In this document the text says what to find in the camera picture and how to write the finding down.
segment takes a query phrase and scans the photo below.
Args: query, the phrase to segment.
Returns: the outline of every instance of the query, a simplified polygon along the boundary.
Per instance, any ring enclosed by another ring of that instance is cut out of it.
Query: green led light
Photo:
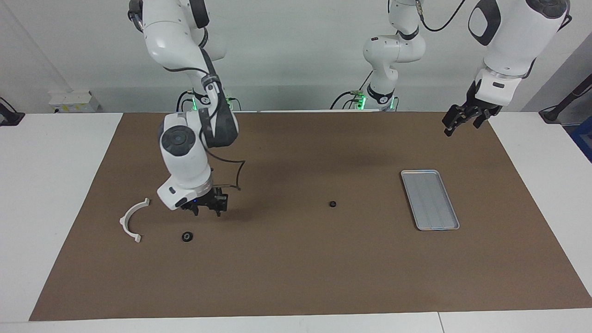
[[[360,97],[362,98],[360,101],[358,101],[358,110],[363,110],[364,107],[366,106],[366,96],[364,95],[360,95]]]

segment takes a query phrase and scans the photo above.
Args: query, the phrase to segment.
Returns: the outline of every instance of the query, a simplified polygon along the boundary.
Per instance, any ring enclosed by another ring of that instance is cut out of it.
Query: white wall
[[[510,1],[499,0],[501,5]],[[171,111],[178,93],[188,88],[185,75],[168,73],[149,58],[126,17],[128,0],[0,2],[67,84],[90,89],[105,111]],[[467,1],[441,33],[422,28],[426,56],[398,66],[402,110],[445,111],[463,102],[485,52],[466,29],[476,3]],[[370,71],[362,56],[364,41],[394,32],[382,0],[207,0],[207,6],[208,28],[228,43],[216,68],[225,87],[250,110],[328,108]],[[456,1],[430,0],[426,20],[441,25],[456,6]],[[592,31],[588,0],[572,0],[572,14],[574,21],[539,57],[506,110],[521,110]],[[0,94],[24,111],[46,110],[46,92],[59,84],[38,57],[29,55],[22,38],[5,28],[5,16],[0,15]]]

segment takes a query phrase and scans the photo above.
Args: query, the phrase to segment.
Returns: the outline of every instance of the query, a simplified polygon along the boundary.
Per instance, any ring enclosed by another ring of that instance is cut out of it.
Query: blue object
[[[581,125],[570,134],[584,155],[592,162],[592,117],[586,119]]]

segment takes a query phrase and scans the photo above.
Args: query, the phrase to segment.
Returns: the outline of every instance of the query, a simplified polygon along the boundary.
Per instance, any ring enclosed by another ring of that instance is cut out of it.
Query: white plastic bracket
[[[140,236],[137,233],[132,233],[130,231],[129,227],[127,226],[127,224],[130,221],[130,217],[133,213],[138,211],[138,209],[140,209],[140,208],[147,207],[149,204],[150,204],[150,199],[146,198],[143,202],[133,205],[130,209],[127,210],[126,214],[121,219],[119,219],[119,224],[121,224],[121,226],[123,227],[123,231],[125,231],[126,234],[133,237],[134,240],[136,241],[136,243],[140,242],[140,240],[142,239],[142,236]]]

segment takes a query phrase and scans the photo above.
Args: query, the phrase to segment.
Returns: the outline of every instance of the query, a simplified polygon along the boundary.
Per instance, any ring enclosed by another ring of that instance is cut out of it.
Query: white table
[[[592,332],[592,309],[27,322],[120,118],[28,114],[0,128],[0,332]],[[536,113],[491,124],[590,293],[592,164]]]

